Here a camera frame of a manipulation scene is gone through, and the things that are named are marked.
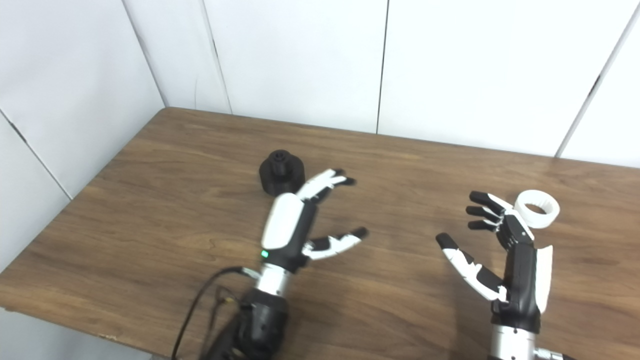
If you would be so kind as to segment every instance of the wall seam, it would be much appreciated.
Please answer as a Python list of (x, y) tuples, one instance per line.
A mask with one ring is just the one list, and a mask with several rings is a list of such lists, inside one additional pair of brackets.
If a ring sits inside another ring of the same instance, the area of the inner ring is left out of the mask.
[(127, 18), (129, 19), (129, 24), (131, 24), (131, 28), (133, 29), (133, 33), (136, 35), (136, 39), (138, 39), (138, 45), (140, 45), (140, 50), (142, 51), (142, 56), (145, 57), (145, 61), (147, 62), (147, 66), (149, 67), (149, 72), (151, 73), (151, 78), (154, 80), (154, 83), (156, 84), (156, 88), (158, 89), (158, 93), (160, 94), (160, 99), (162, 100), (162, 103), (164, 104), (164, 107), (166, 108), (169, 105), (168, 105), (168, 102), (166, 100), (166, 96), (164, 95), (164, 93), (160, 89), (160, 84), (158, 83), (158, 80), (157, 80), (157, 77), (156, 77), (156, 73), (154, 72), (153, 68), (151, 67), (151, 61), (149, 61), (149, 51), (147, 50), (147, 46), (145, 44), (145, 41), (140, 36), (140, 33), (138, 32), (138, 29), (137, 29), (136, 25), (133, 23), (133, 19), (131, 18), (131, 13), (129, 12), (129, 8), (127, 7), (127, 4), (125, 3), (125, 0), (121, 0), (121, 2), (122, 2), (122, 7), (124, 7), (124, 12), (127, 14)]
[(591, 90), (587, 94), (587, 97), (585, 98), (584, 103), (582, 103), (582, 106), (580, 107), (578, 114), (576, 114), (575, 119), (573, 120), (573, 122), (571, 123), (571, 126), (569, 127), (569, 130), (567, 130), (563, 138), (563, 141), (560, 143), (560, 146), (556, 151), (556, 155), (554, 156), (555, 158), (560, 158), (564, 150), (566, 149), (567, 145), (569, 145), (569, 141), (571, 140), (571, 137), (573, 136), (573, 134), (575, 133), (575, 130), (578, 128), (578, 125), (582, 121), (584, 114), (589, 109), (589, 105), (591, 105), (591, 101), (593, 100), (595, 95), (598, 93), (600, 86), (604, 82), (604, 79), (607, 73), (609, 72), (609, 69), (613, 65), (613, 61), (615, 61), (615, 59), (618, 57), (618, 53), (620, 53), (620, 49), (622, 49), (623, 45), (627, 41), (627, 38), (631, 33), (631, 31), (633, 30), (634, 25), (636, 24), (637, 18), (639, 16), (640, 16), (640, 2), (638, 2), (636, 9), (634, 10), (633, 14), (631, 15), (631, 18), (629, 19), (629, 21), (627, 22), (627, 25), (625, 26), (625, 29), (622, 31), (622, 34), (620, 34), (620, 37), (616, 42), (616, 45), (613, 47), (613, 50), (611, 50), (611, 54), (609, 55), (607, 61), (604, 63), (604, 66), (602, 67), (600, 74), (596, 78), (595, 82), (593, 83), (593, 86), (591, 87)]
[(218, 47), (216, 47), (216, 39), (213, 37), (213, 29), (211, 29), (211, 20), (209, 20), (209, 12), (207, 11), (207, 5), (204, 0), (200, 0), (200, 8), (202, 9), (202, 15), (204, 18), (205, 27), (207, 28), (207, 35), (211, 42), (211, 52), (214, 58), (216, 70), (220, 75), (220, 81), (222, 82), (222, 89), (225, 91), (225, 97), (227, 98), (227, 106), (229, 107), (229, 113), (233, 115), (234, 111), (231, 107), (231, 99), (229, 98), (229, 91), (227, 90), (227, 82), (225, 81), (225, 75), (222, 73), (222, 64), (220, 63), (220, 57), (218, 56)]
[(18, 129), (18, 127), (11, 122), (11, 120), (9, 120), (9, 117), (6, 116), (6, 113), (2, 110), (2, 108), (0, 108), (0, 115), (2, 115), (4, 117), (4, 119), (9, 123), (9, 126), (11, 126), (11, 128), (15, 131), (16, 135), (18, 135), (20, 137), (20, 139), (22, 139), (22, 142), (24, 142), (24, 145), (27, 145), (27, 148), (29, 149), (29, 151), (31, 151), (31, 153), (33, 154), (33, 156), (35, 156), (35, 158), (40, 162), (40, 164), (42, 165), (42, 167), (44, 167), (44, 169), (47, 171), (47, 173), (49, 174), (49, 176), (51, 176), (51, 179), (53, 179), (53, 181), (56, 182), (56, 184), (58, 185), (58, 188), (60, 188), (60, 190), (62, 190), (62, 192), (65, 194), (65, 196), (67, 196), (67, 198), (69, 200), (73, 200), (73, 197), (71, 196), (71, 194), (68, 193), (68, 191), (66, 191), (66, 189), (64, 188), (64, 186), (62, 186), (62, 184), (58, 181), (58, 179), (53, 175), (53, 173), (51, 172), (51, 170), (49, 169), (49, 167), (44, 163), (44, 161), (42, 161), (42, 158), (38, 155), (38, 153), (31, 147), (31, 145), (29, 144), (29, 142), (27, 142), (27, 139), (24, 137), (24, 135), (22, 135), (22, 133), (20, 132), (20, 129)]
[(387, 0), (387, 14), (385, 15), (385, 36), (382, 42), (382, 64), (380, 66), (380, 90), (378, 92), (378, 116), (376, 117), (376, 134), (378, 134), (378, 128), (380, 127), (380, 106), (382, 104), (382, 81), (385, 77), (385, 51), (387, 50), (387, 27), (389, 24), (389, 3), (391, 0)]

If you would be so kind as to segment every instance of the white ring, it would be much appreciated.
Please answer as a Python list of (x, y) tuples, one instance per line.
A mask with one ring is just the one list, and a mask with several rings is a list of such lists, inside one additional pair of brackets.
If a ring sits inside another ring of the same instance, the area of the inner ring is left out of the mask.
[[(535, 205), (545, 211), (538, 214), (527, 208), (527, 204)], [(551, 225), (560, 214), (560, 205), (553, 196), (540, 190), (525, 190), (518, 195), (513, 208), (522, 216), (522, 219), (533, 229), (544, 229)]]

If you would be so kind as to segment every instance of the robotic finger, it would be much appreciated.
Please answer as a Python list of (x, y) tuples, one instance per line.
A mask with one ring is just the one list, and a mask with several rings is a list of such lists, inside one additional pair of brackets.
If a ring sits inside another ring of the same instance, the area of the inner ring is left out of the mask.
[(302, 253), (311, 260), (329, 258), (354, 247), (368, 234), (365, 227), (359, 227), (348, 234), (312, 239), (305, 244)]
[(439, 234), (436, 241), (453, 267), (480, 295), (487, 300), (507, 300), (507, 289), (502, 285), (502, 279), (484, 266), (475, 264), (474, 258), (460, 250), (449, 234)]
[(296, 195), (302, 201), (309, 200), (314, 204), (318, 204), (322, 200), (324, 200), (326, 196), (331, 192), (331, 189), (335, 188), (336, 186), (354, 185), (356, 183), (355, 179), (346, 177), (343, 174), (344, 170), (339, 168), (327, 169), (324, 172), (321, 172), (320, 174), (309, 179), (302, 186), (302, 188), (298, 190)]

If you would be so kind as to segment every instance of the white wall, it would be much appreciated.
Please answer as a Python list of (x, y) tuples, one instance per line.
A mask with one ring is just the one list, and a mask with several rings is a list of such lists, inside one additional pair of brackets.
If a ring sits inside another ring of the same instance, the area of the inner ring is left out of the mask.
[(9, 1), (0, 108), (72, 197), (163, 107), (117, 0)]
[(379, 132), (553, 156), (637, 0), (391, 0)]
[(386, 0), (204, 0), (234, 114), (375, 132)]
[[(2, 271), (163, 103), (118, 0), (5, 1), (0, 51)], [(3, 360), (150, 357), (20, 314), (0, 323)]]
[(167, 106), (230, 113), (202, 0), (125, 0)]
[(563, 158), (640, 168), (640, 12)]

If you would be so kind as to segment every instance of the black plastic part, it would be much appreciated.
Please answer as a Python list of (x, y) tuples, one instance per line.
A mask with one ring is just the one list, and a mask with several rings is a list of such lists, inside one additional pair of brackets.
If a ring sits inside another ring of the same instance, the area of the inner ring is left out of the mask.
[(200, 356), (200, 360), (229, 360), (235, 347), (236, 335), (240, 326), (240, 313), (220, 331), (208, 351)]
[(491, 200), (489, 194), (487, 193), (472, 191), (469, 194), (469, 200), (475, 202), (476, 204), (484, 205), (487, 208), (490, 208), (491, 211), (493, 211), (498, 216), (502, 216), (505, 210), (497, 202)]
[(492, 302), (491, 323), (540, 333), (540, 310), (536, 304), (536, 249), (532, 243), (516, 243), (507, 251), (503, 285), (507, 302)]
[(497, 227), (495, 225), (491, 225), (488, 224), (486, 221), (484, 220), (474, 220), (474, 221), (470, 221), (467, 226), (469, 226), (469, 229), (471, 230), (489, 230), (489, 231), (495, 231), (497, 229)]
[(529, 237), (529, 233), (527, 233), (515, 215), (506, 215), (504, 217), (496, 237), (498, 237), (498, 242), (505, 250), (509, 250), (516, 243), (533, 245), (533, 240)]
[(262, 262), (274, 264), (294, 274), (299, 268), (304, 267), (309, 258), (302, 254), (302, 249), (313, 226), (316, 211), (317, 205), (310, 200), (305, 200), (298, 224), (287, 245), (279, 249), (268, 249), (269, 256), (263, 258)]
[(314, 244), (314, 251), (329, 250), (331, 247), (328, 236), (325, 236), (324, 238), (311, 239), (311, 242)]
[(465, 256), (465, 260), (467, 260), (467, 264), (471, 264), (474, 262), (474, 257), (471, 256), (468, 252), (464, 250), (460, 250), (460, 252)]
[(299, 157), (286, 150), (269, 154), (260, 165), (262, 189), (271, 196), (295, 193), (305, 184), (305, 166)]
[(458, 244), (447, 233), (440, 233), (436, 235), (436, 241), (441, 249), (457, 249)]
[(482, 285), (485, 285), (487, 288), (495, 292), (498, 292), (500, 290), (500, 285), (502, 285), (502, 279), (484, 266), (480, 268), (480, 271), (478, 271), (476, 279)]
[(251, 289), (240, 312), (200, 360), (270, 360), (280, 350), (288, 317), (286, 299)]
[(499, 216), (487, 212), (483, 206), (467, 206), (467, 214), (474, 215), (476, 217), (485, 217), (487, 220), (495, 223), (500, 221)]

